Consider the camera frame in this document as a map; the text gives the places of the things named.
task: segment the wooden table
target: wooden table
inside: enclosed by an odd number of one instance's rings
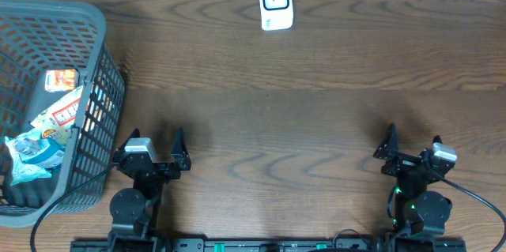
[[[133,128],[166,160],[187,132],[190,172],[166,187],[160,229],[210,238],[379,233],[395,180],[372,158],[389,122],[417,154],[440,134],[447,176],[506,210],[506,0],[295,0],[295,21],[264,32],[259,0],[73,0],[105,14],[128,93],[117,143]],[[131,180],[110,174],[102,202],[54,215],[40,251],[103,238]],[[487,251],[499,217],[443,183],[446,235]],[[30,228],[0,228],[26,251]]]

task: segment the red label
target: red label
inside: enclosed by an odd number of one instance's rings
[[[75,100],[66,105],[63,109],[53,113],[53,118],[55,118],[59,126],[63,126],[76,119],[77,107],[79,106],[80,99]]]

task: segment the gray basket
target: gray basket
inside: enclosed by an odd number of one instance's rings
[[[108,165],[125,85],[104,44],[105,30],[103,14],[88,4],[0,0],[0,137],[30,130],[28,122],[65,94],[39,87],[45,70],[76,69],[84,85],[63,164],[52,178],[10,186],[11,159],[0,149],[0,226],[34,224],[50,203]],[[105,177],[83,188],[53,213],[91,208],[104,183]]]

